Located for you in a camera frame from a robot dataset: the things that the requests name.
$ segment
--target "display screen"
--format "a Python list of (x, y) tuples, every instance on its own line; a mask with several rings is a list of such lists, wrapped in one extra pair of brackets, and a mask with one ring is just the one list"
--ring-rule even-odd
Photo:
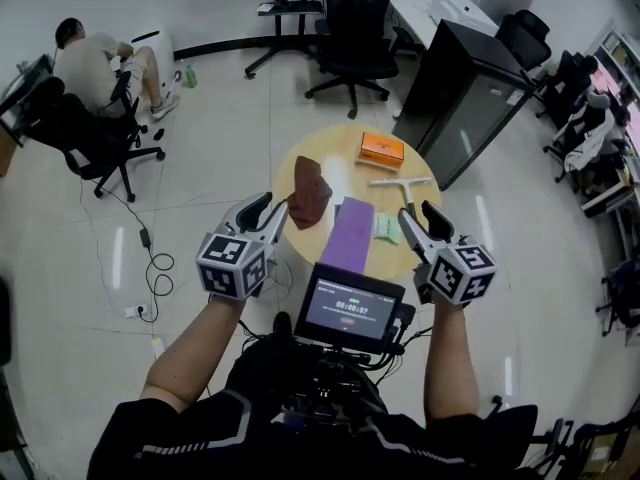
[(311, 324), (381, 339), (396, 300), (318, 279), (306, 321)]

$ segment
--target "mini fridge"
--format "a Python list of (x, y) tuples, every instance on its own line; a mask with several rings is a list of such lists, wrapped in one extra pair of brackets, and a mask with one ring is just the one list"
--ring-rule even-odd
[(446, 190), (534, 89), (499, 40), (443, 20), (393, 134), (422, 155)]

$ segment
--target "green bottle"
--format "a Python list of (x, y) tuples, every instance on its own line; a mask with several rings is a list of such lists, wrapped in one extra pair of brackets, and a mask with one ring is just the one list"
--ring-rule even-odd
[(191, 69), (191, 65), (187, 64), (187, 69), (184, 71), (187, 76), (187, 87), (189, 89), (193, 89), (196, 85), (198, 85), (198, 80), (196, 79), (196, 73)]

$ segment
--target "floor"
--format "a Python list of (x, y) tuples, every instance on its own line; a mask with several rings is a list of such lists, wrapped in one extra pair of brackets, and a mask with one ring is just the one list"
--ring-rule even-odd
[[(205, 232), (234, 201), (266, 190), (296, 141), (347, 121), (346, 89), (304, 98), (323, 76), (303, 56), (281, 54), (245, 80), (242, 68), (261, 53), (192, 59), (198, 87), (183, 89), (180, 107), (162, 122), (165, 161), (142, 160), (130, 169), (132, 207), (151, 230), (154, 252), (176, 261), (175, 290), (159, 300), (154, 324), (123, 317), (125, 307), (151, 304), (151, 297), (149, 258), (122, 204), (109, 195), (97, 200), (91, 183), (34, 142), (17, 152), (0, 181), (0, 268), (15, 295), (15, 354), (6, 373), (40, 471), (84, 477), (115, 406), (140, 393), (154, 360), (152, 336), (170, 343), (206, 302), (194, 268)], [(360, 91), (357, 120), (390, 131), (415, 67), (402, 61), (386, 103)], [(581, 214), (567, 185), (553, 182), (558, 166), (540, 150), (551, 128), (534, 110), (522, 109), (443, 200), (500, 267), (488, 296), (466, 310), (483, 411), (494, 394), (510, 404), (535, 403), (543, 431), (557, 417), (606, 422), (624, 415), (640, 391), (640, 348), (625, 348), (621, 332), (600, 335), (593, 311), (603, 297), (599, 224)], [(143, 147), (153, 145), (154, 131)], [(118, 177), (106, 188), (124, 195)], [(255, 332), (267, 332), (279, 309), (295, 317), (310, 271), (286, 243), (277, 255), (291, 265), (293, 288), (286, 298), (268, 291), (249, 301), (243, 319)], [(415, 301), (411, 280), (398, 281)], [(421, 307), (410, 331), (430, 326), (432, 317), (431, 307)], [(212, 391), (223, 385), (243, 341), (239, 330)], [(414, 341), (403, 367), (381, 384), (390, 410), (420, 423), (427, 348), (428, 338)]]

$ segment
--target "black shirt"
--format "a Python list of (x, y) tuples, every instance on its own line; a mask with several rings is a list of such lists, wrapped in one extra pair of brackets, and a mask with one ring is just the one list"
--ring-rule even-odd
[(279, 422), (277, 411), (228, 389), (182, 414), (146, 399), (117, 407), (88, 478), (214, 478), (269, 470), (299, 477), (371, 470), (376, 478), (387, 472), (475, 478), (487, 468), (496, 478), (498, 457), (487, 426), (469, 415), (423, 429), (406, 416), (374, 412), (349, 432), (315, 433)]

